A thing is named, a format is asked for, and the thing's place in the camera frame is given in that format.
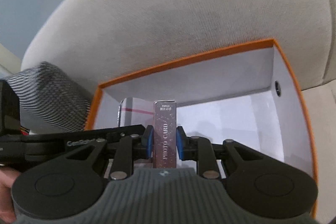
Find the beige fabric chair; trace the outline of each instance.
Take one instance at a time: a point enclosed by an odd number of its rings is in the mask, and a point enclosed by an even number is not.
[[[317,219],[328,223],[336,215],[335,4],[335,0],[64,0],[32,41],[22,69],[48,61],[93,92],[100,82],[165,61],[276,38],[305,90],[320,168]]]

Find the black circular pad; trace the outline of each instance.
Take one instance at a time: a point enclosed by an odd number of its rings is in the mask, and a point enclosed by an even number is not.
[[[226,191],[248,212],[273,219],[309,212],[317,197],[310,176],[273,159],[240,162],[226,179]]]
[[[74,187],[72,177],[65,174],[49,174],[41,177],[35,184],[36,190],[45,196],[60,196],[68,193]]]
[[[51,160],[20,175],[13,184],[17,211],[38,219],[60,219],[90,208],[103,193],[103,181],[81,160]]]
[[[279,174],[265,174],[257,177],[256,188],[268,196],[284,196],[294,189],[294,183],[289,177]]]

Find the red stripe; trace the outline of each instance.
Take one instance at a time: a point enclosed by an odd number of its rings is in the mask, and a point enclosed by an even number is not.
[[[132,108],[122,108],[123,111],[130,111],[130,112],[137,112],[137,113],[143,113],[143,114],[150,114],[153,115],[154,112],[139,110],[139,109],[132,109]]]

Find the finger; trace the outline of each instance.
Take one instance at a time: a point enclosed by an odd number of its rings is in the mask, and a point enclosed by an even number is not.
[[[10,167],[1,167],[0,168],[0,184],[5,185],[8,188],[11,188],[16,178],[21,173],[17,170],[14,170]]]
[[[0,184],[0,218],[6,223],[12,223],[16,220],[11,189],[3,184]]]

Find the gray striped fabric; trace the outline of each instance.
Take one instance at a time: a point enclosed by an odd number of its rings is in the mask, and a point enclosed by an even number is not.
[[[19,96],[20,106],[56,131],[84,129],[90,99],[60,68],[42,62],[4,79]]]

